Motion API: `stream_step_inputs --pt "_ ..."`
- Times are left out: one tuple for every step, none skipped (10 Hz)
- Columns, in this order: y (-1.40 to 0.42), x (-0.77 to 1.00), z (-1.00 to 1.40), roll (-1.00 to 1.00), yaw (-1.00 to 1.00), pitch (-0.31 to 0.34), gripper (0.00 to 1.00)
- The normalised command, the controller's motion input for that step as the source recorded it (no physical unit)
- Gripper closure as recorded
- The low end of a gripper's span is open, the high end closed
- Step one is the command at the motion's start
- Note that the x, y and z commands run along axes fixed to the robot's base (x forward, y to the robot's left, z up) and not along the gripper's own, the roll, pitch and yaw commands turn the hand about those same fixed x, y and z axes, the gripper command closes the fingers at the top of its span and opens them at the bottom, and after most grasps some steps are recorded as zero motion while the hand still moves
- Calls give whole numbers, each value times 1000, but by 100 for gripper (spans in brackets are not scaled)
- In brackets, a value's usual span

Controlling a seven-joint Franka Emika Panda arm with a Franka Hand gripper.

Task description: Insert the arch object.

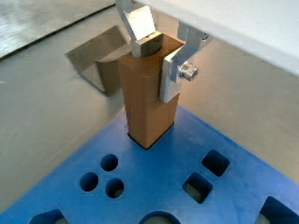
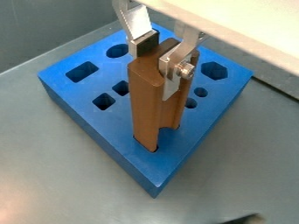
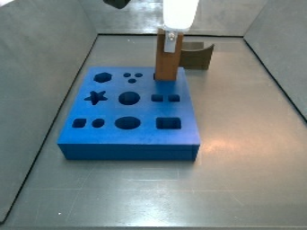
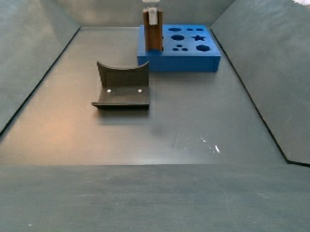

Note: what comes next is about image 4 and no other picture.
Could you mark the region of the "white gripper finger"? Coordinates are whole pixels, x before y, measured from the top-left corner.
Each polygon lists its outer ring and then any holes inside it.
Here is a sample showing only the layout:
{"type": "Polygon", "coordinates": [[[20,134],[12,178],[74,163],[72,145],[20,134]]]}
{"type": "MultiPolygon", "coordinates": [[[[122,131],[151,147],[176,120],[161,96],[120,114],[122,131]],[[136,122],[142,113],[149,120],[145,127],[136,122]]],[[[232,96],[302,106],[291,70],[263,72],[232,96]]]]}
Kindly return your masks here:
{"type": "Polygon", "coordinates": [[[157,8],[148,7],[148,24],[156,25],[157,24],[157,8]]]}

